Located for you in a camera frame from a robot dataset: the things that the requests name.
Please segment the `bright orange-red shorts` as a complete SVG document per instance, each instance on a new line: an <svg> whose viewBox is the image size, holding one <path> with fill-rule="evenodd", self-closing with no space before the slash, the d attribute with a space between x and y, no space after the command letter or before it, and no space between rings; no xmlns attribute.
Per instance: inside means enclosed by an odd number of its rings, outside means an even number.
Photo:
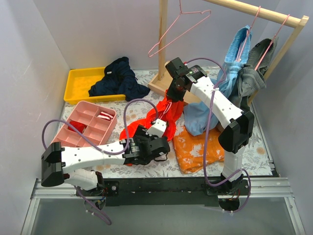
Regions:
<svg viewBox="0 0 313 235"><path fill-rule="evenodd" d="M120 134L120 140L129 147L123 158L126 165L147 165L170 152L169 141L176 132L176 121L184 108L183 100L174 100L165 95L145 118L129 124Z"/></svg>

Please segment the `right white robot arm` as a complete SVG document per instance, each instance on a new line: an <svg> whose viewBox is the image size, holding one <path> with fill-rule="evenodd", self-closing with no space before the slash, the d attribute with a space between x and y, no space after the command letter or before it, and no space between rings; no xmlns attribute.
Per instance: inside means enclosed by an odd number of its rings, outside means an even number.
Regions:
<svg viewBox="0 0 313 235"><path fill-rule="evenodd" d="M224 149L221 179L206 183L212 191L234 194L243 180L243 152L252 135L254 114L234 106L200 66L188 68L177 57L168 62L165 68L172 78L167 98L183 101L186 92L192 93L209 108L209 115L215 115L224 129L218 137Z"/></svg>

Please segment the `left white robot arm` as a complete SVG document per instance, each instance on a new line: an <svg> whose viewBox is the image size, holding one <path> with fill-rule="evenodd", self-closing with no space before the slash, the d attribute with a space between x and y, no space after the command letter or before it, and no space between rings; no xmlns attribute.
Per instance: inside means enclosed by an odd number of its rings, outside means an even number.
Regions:
<svg viewBox="0 0 313 235"><path fill-rule="evenodd" d="M80 187L98 196L104 190L100 172L87 171L97 165L147 165L170 151L164 135L167 124L158 119L149 129L139 125L132 138L97 147L63 147L53 142L41 157L43 187L63 183Z"/></svg>

